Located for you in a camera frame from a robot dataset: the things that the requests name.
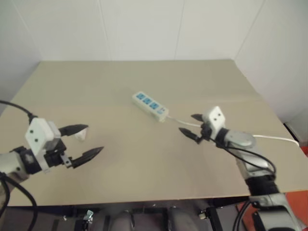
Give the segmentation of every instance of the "blue outlet socket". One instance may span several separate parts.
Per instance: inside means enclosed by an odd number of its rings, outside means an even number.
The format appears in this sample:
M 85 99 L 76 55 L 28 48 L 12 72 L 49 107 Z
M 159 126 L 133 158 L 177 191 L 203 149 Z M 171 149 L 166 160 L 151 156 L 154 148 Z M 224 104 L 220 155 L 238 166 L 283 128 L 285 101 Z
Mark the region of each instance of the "blue outlet socket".
M 138 94 L 136 97 L 137 97 L 138 99 L 142 100 L 142 99 L 145 97 L 145 95 L 142 94 L 142 93 L 140 93 L 140 94 Z
M 145 99 L 143 100 L 143 102 L 144 102 L 145 104 L 149 104 L 150 102 L 152 102 L 152 100 L 150 100 L 149 98 L 145 98 Z
M 152 103 L 150 107 L 155 110 L 157 107 L 159 107 L 159 105 L 157 103 Z
M 165 109 L 162 107 L 161 109 L 159 109 L 159 111 L 157 113 L 162 114 L 165 112 Z

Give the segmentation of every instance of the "power cord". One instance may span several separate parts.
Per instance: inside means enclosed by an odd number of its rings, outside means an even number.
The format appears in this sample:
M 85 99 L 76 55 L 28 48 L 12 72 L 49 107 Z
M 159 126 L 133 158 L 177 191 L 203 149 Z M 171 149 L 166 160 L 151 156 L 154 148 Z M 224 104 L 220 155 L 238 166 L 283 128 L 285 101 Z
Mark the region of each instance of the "power cord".
M 185 125 L 188 125 L 188 126 L 193 126 L 193 127 L 198 127 L 198 128 L 201 126 L 201 125 L 198 125 L 198 124 L 187 123 L 185 121 L 173 118 L 173 117 L 171 117 L 169 115 L 167 116 L 167 118 L 175 120 L 175 121 L 177 121 L 180 124 L 185 124 Z M 266 136 L 266 135 L 252 135 L 252 136 L 256 137 L 256 138 L 266 138 L 266 139 L 274 139 L 274 140 L 281 140 L 281 141 L 289 141 L 289 142 L 293 142 L 297 146 L 299 146 L 299 143 L 297 141 L 289 139 L 289 138 L 283 138 L 283 137 L 278 137 L 278 136 Z
M 241 160 L 241 161 L 243 161 L 243 162 L 245 162 L 247 164 L 250 164 L 250 165 L 252 165 L 254 167 L 257 167 L 259 169 L 266 170 L 266 171 L 270 172 L 274 177 L 276 177 L 276 166 L 269 159 L 267 159 L 266 157 L 264 157 L 264 156 L 262 156 L 262 155 L 260 155 L 258 153 L 254 153 L 254 152 L 245 150 L 245 149 L 237 149 L 237 148 L 233 148 L 233 147 L 225 147 L 224 145 L 222 145 L 221 143 L 218 143 L 216 140 L 214 140 L 212 138 L 210 138 L 210 140 L 213 141 L 217 145 L 218 148 L 221 148 L 221 149 L 225 150 L 229 154 L 233 155 L 235 158 L 237 158 L 237 159 L 239 159 L 239 160 Z M 253 163 L 251 163 L 251 162 L 249 162 L 249 161 L 247 161 L 247 160 L 237 156 L 236 154 L 231 152 L 229 149 L 236 149 L 236 150 L 239 150 L 239 151 L 243 151 L 243 152 L 246 152 L 246 153 L 253 154 L 253 155 L 255 155 L 255 156 L 257 156 L 257 157 L 267 161 L 268 163 L 270 163 L 270 165 L 272 165 L 274 170 L 271 170 L 268 167 L 261 167 L 261 166 L 255 165 L 255 164 L 253 164 Z
M 236 231 L 240 230 L 240 223 L 249 205 L 250 205 L 250 201 L 246 201 L 243 207 L 241 208 L 241 210 L 239 211 L 239 213 L 237 214 L 234 220 L 234 223 L 233 223 L 232 231 L 235 231 L 235 229 Z
M 253 135 L 253 137 L 260 137 L 260 138 L 267 138 L 267 139 L 274 139 L 274 140 L 281 140 L 281 141 L 289 141 L 295 143 L 297 146 L 299 146 L 299 143 L 295 140 L 289 139 L 289 138 L 283 138 L 278 136 L 265 136 L 265 135 Z
M 25 109 L 22 106 L 19 106 L 19 105 L 15 104 L 15 103 L 11 103 L 11 102 L 4 101 L 4 100 L 0 100 L 0 103 L 1 104 L 5 104 L 5 105 L 9 105 L 9 106 L 12 106 L 12 107 L 15 107 L 15 108 L 18 108 L 18 109 L 22 110 L 23 112 L 25 112 L 27 114 L 28 118 L 29 118 L 29 124 L 31 123 L 31 121 L 35 117 L 37 117 L 36 115 L 31 113 L 29 110 Z M 16 182 L 12 178 L 6 176 L 4 173 L 1 173 L 1 172 L 0 172 L 0 182 L 1 182 L 2 186 L 3 186 L 3 188 L 4 188 L 4 191 L 5 191 L 5 201 L 4 201 L 4 204 L 3 204 L 2 208 L 0 209 L 0 217 L 2 216 L 3 212 L 7 208 L 9 200 L 10 200 L 10 190 L 9 190 L 8 185 L 7 185 L 7 183 L 9 183 L 9 184 L 13 185 L 14 187 L 18 188 L 30 200 L 30 202 L 32 204 L 33 217 L 32 217 L 31 223 L 30 223 L 30 225 L 28 227 L 28 231 L 32 231 L 33 227 L 34 227 L 34 225 L 35 225 L 35 223 L 37 221 L 37 218 L 38 218 L 38 208 L 37 208 L 37 203 L 36 203 L 35 199 L 18 182 Z
M 5 104 L 5 105 L 9 105 L 9 106 L 12 106 L 12 107 L 15 107 L 15 108 L 18 108 L 20 110 L 22 110 L 23 112 L 25 112 L 29 118 L 29 124 L 31 123 L 31 121 L 37 117 L 36 115 L 34 115 L 33 113 L 31 113 L 30 111 L 28 111 L 27 109 L 25 109 L 24 107 L 22 106 L 19 106 L 15 103 L 11 103 L 11 102 L 8 102 L 8 101 L 5 101 L 5 100 L 0 100 L 0 103 L 1 104 Z
M 32 231 L 33 227 L 37 221 L 38 218 L 38 206 L 37 203 L 35 201 L 35 199 L 33 198 L 33 196 L 23 187 L 21 186 L 18 182 L 16 182 L 15 180 L 13 180 L 12 178 L 6 176 L 4 173 L 0 173 L 0 177 L 1 177 L 1 183 L 3 185 L 4 191 L 5 191 L 5 202 L 0 210 L 0 216 L 3 214 L 4 210 L 6 209 L 9 200 L 10 200 L 10 191 L 9 188 L 7 186 L 7 183 L 11 184 L 12 186 L 16 187 L 19 191 L 21 191 L 31 202 L 32 204 L 32 210 L 33 210 L 33 217 L 31 220 L 31 223 L 28 227 L 28 231 Z
M 9 204 L 9 201 L 10 201 L 10 190 L 9 190 L 9 187 L 8 187 L 7 183 L 5 182 L 5 180 L 1 179 L 0 182 L 1 182 L 1 185 L 3 186 L 4 192 L 5 192 L 5 201 L 3 203 L 2 208 L 0 209 L 0 218 L 1 218 L 2 214 L 4 213 L 4 210 L 6 209 L 6 207 Z
M 193 127 L 198 127 L 198 128 L 200 128 L 200 127 L 201 127 L 201 125 L 187 123 L 187 122 L 184 122 L 184 121 L 182 121 L 182 120 L 179 120 L 179 119 L 173 118 L 173 117 L 171 117 L 171 116 L 169 116 L 169 115 L 167 116 L 167 118 L 172 119 L 172 120 L 175 120 L 175 121 L 177 121 L 177 122 L 178 122 L 178 123 L 180 123 L 180 124 L 185 124 L 185 125 L 188 125 L 188 126 L 193 126 Z

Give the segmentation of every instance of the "white wall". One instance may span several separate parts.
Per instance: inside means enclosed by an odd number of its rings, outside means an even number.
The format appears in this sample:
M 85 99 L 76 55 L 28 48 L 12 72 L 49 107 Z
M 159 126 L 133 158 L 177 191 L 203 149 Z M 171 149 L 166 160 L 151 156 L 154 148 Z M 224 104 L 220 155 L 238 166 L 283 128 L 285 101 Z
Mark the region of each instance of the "white wall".
M 268 0 L 235 58 L 283 122 L 308 105 L 307 29 L 307 0 Z
M 10 0 L 0 1 L 0 99 L 11 100 L 41 57 Z
M 308 145 L 308 107 L 286 123 L 295 134 L 301 146 Z
M 39 60 L 229 58 L 285 121 L 307 91 L 304 2 L 2 0 L 0 98 L 10 99 Z

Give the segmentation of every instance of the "black wire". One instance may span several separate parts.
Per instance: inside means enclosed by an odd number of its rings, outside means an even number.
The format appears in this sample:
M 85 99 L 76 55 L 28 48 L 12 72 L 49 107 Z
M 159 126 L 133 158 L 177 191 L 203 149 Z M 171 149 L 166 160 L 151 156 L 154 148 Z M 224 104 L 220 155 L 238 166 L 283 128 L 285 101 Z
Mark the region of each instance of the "black wire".
M 259 169 L 269 171 L 269 172 L 270 172 L 272 175 L 274 175 L 274 176 L 276 175 L 275 172 L 272 171 L 271 169 L 269 169 L 269 168 L 267 168 L 267 167 L 261 167 L 261 166 L 255 165 L 255 164 L 253 164 L 253 163 L 251 163 L 251 162 L 249 162 L 249 161 L 247 161 L 247 160 L 245 160 L 245 159 L 243 159 L 243 158 L 237 156 L 236 154 L 230 152 L 230 151 L 228 150 L 227 147 L 225 147 L 225 146 L 223 146 L 222 144 L 218 143 L 218 142 L 215 141 L 214 139 L 210 138 L 210 140 L 213 141 L 215 144 L 217 144 L 219 148 L 221 148 L 221 149 L 225 150 L 226 152 L 228 152 L 229 154 L 233 155 L 235 158 L 237 158 L 237 159 L 239 159 L 239 160 L 241 160 L 241 161 L 243 161 L 243 162 L 245 162 L 245 163 L 247 163 L 247 164 L 250 164 L 250 165 L 252 165 L 252 166 L 254 166 L 254 167 L 257 167 L 257 168 L 259 168 Z
M 35 202 L 33 196 L 23 186 L 21 186 L 19 183 L 17 183 L 15 180 L 13 180 L 12 178 L 5 176 L 5 175 L 2 176 L 2 178 L 7 183 L 10 183 L 12 186 L 18 188 L 31 201 L 32 209 L 33 209 L 33 217 L 32 217 L 31 223 L 29 225 L 28 231 L 32 231 L 32 229 L 35 225 L 35 222 L 37 221 L 37 218 L 38 218 L 37 203 Z
M 253 154 L 253 155 L 257 156 L 257 157 L 260 157 L 261 159 L 267 161 L 267 162 L 273 167 L 274 173 L 276 174 L 276 171 L 277 171 L 276 166 L 274 165 L 273 162 L 271 162 L 271 161 L 270 161 L 269 159 L 267 159 L 266 157 L 264 157 L 264 156 L 262 156 L 262 155 L 260 155 L 260 154 L 258 154 L 258 153 L 254 153 L 254 152 L 252 152 L 252 151 L 245 150 L 245 149 L 242 149 L 242 148 L 228 147 L 228 149 L 235 149 L 235 150 L 239 150 L 239 151 L 242 151 L 242 152 L 250 153 L 250 154 Z
M 235 228 L 236 228 L 236 231 L 240 230 L 240 224 L 241 224 L 244 212 L 246 211 L 249 205 L 250 205 L 250 201 L 246 201 L 245 204 L 242 206 L 241 210 L 239 211 L 239 213 L 237 214 L 235 218 L 232 231 L 235 231 Z
M 25 109 L 24 107 L 22 106 L 19 106 L 17 104 L 14 104 L 14 103 L 11 103 L 11 102 L 8 102 L 8 101 L 4 101 L 4 100 L 0 100 L 0 103 L 2 104 L 6 104 L 6 105 L 10 105 L 10 106 L 13 106 L 13 107 L 16 107 L 24 112 L 26 112 L 27 114 L 32 114 L 31 112 L 29 112 L 27 109 Z
M 33 118 L 37 117 L 33 113 L 31 113 L 30 111 L 25 109 L 24 107 L 19 106 L 19 105 L 15 104 L 15 103 L 11 103 L 11 102 L 8 102 L 8 101 L 5 101 L 5 100 L 0 100 L 0 103 L 9 105 L 9 106 L 12 106 L 12 107 L 15 107 L 15 108 L 18 108 L 18 109 L 22 110 L 23 112 L 27 113 L 28 118 L 29 118 L 29 123 L 31 123 Z
M 5 182 L 5 180 L 0 180 L 1 185 L 3 186 L 4 192 L 5 192 L 5 201 L 3 203 L 2 208 L 0 209 L 0 218 L 2 217 L 2 214 L 4 213 L 6 207 L 8 206 L 8 203 L 10 201 L 10 190 L 9 187 L 7 185 L 7 183 Z

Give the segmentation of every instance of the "white cable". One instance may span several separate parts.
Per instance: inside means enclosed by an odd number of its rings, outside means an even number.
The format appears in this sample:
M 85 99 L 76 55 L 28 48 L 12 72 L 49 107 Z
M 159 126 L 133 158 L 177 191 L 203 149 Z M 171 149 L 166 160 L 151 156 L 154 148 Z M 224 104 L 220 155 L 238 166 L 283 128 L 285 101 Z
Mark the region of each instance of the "white cable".
M 290 141 L 293 143 L 296 143 L 297 146 L 299 146 L 299 143 L 295 140 L 283 138 L 283 137 L 277 137 L 277 136 L 264 136 L 264 135 L 253 135 L 253 137 L 261 137 L 261 138 L 268 138 L 268 139 L 275 139 L 275 140 L 282 140 L 282 141 Z
M 193 126 L 193 127 L 198 127 L 200 128 L 201 125 L 198 125 L 198 124 L 191 124 L 191 123 L 187 123 L 187 122 L 184 122 L 182 120 L 179 120 L 179 119 L 176 119 L 176 118 L 173 118 L 171 116 L 167 116 L 169 119 L 173 119 L 175 121 L 177 121 L 178 123 L 180 124 L 185 124 L 185 125 L 188 125 L 188 126 Z M 299 146 L 299 143 L 295 140 L 292 140 L 292 139 L 288 139 L 288 138 L 283 138 L 283 137 L 277 137 L 277 136 L 265 136 L 265 135 L 253 135 L 253 137 L 260 137 L 260 138 L 267 138 L 267 139 L 275 139 L 275 140 L 281 140 L 281 141 L 290 141 L 290 142 L 293 142 L 295 143 L 297 146 Z
M 173 118 L 173 117 L 171 117 L 171 116 L 169 116 L 169 115 L 168 115 L 167 117 L 168 117 L 169 119 L 173 119 L 173 120 L 175 120 L 175 121 L 179 122 L 180 124 L 185 124 L 185 125 L 189 125 L 189 126 L 193 126 L 193 127 L 198 127 L 198 128 L 200 128 L 200 127 L 201 127 L 201 125 L 187 123 L 187 122 L 184 122 L 184 121 L 182 121 L 182 120 L 179 120 L 179 119 Z

